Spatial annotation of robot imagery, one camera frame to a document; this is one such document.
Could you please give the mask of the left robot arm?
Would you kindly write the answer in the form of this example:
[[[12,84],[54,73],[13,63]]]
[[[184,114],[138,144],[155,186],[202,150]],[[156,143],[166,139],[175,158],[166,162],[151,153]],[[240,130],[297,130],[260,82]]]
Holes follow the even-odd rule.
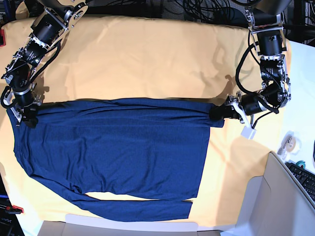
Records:
[[[290,4],[288,0],[248,0],[234,1],[244,7],[249,24],[249,36],[252,44],[242,55],[235,72],[235,82],[240,89],[236,96],[230,95],[220,106],[209,111],[212,120],[225,118],[237,119],[249,128],[255,128],[247,117],[263,113],[277,114],[291,99],[290,79],[286,68],[284,52],[287,51],[284,35],[284,10]],[[262,78],[262,88],[258,91],[246,89],[240,81],[241,68],[247,55],[255,50]]]

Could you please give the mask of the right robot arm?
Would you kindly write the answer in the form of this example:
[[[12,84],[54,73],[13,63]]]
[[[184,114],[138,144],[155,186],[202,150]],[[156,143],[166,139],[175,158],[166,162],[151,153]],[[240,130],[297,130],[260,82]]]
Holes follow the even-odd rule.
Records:
[[[36,127],[40,95],[35,92],[36,78],[61,51],[62,40],[88,9],[85,0],[40,0],[43,12],[33,22],[32,32],[23,47],[12,57],[2,79],[7,83],[0,104],[11,111],[17,125]]]

